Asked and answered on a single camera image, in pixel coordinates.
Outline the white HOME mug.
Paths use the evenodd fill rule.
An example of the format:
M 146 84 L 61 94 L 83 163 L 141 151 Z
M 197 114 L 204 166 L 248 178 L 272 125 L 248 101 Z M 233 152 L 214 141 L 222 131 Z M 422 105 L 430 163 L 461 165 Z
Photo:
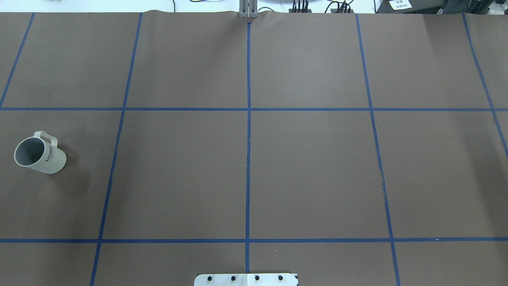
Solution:
M 24 139 L 14 151 L 14 161 L 21 167 L 56 174 L 67 162 L 65 152 L 58 148 L 58 139 L 44 131 L 37 131 Z

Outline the left USB hub orange ports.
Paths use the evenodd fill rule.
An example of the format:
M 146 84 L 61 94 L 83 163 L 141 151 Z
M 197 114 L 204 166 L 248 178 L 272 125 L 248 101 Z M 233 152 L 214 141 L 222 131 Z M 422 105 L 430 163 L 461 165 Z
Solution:
M 292 7 L 288 10 L 289 13 L 311 13 L 309 9 L 310 2 L 308 0 L 293 0 Z

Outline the usb hub orange ports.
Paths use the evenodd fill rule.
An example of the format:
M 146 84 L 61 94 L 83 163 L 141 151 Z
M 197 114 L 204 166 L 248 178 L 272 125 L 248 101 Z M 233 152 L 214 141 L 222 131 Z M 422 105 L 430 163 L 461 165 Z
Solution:
M 354 2 L 353 0 L 330 0 L 330 4 L 326 8 L 326 12 L 331 12 L 332 14 L 352 14 L 354 13 L 351 4 Z
M 293 0 L 292 7 L 288 10 L 289 13 L 311 13 L 309 9 L 310 2 L 308 0 Z

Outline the right USB hub orange ports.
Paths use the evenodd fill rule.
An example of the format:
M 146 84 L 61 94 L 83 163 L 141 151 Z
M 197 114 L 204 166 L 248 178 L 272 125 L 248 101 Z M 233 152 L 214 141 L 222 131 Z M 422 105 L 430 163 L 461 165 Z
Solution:
M 354 13 L 351 4 L 354 2 L 353 0 L 330 0 L 330 4 L 326 8 L 326 12 L 331 12 L 332 14 L 352 14 Z

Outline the dark box with label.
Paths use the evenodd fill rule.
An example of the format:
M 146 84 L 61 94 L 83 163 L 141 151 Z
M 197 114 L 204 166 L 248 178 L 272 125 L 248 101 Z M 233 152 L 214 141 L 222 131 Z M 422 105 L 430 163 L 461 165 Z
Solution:
M 381 0 L 377 14 L 437 14 L 444 0 Z

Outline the aluminium frame post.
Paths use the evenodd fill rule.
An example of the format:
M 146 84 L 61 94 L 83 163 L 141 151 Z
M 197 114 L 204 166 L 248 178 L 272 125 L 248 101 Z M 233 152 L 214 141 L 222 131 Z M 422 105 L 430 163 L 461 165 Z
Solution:
M 258 15 L 257 0 L 239 0 L 239 17 L 241 19 L 254 19 Z

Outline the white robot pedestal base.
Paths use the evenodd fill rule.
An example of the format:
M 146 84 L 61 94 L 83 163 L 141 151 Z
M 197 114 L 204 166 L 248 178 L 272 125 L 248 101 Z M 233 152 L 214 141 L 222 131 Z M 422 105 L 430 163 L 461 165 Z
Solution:
M 200 274 L 194 286 L 298 286 L 299 279 L 293 273 L 230 273 Z

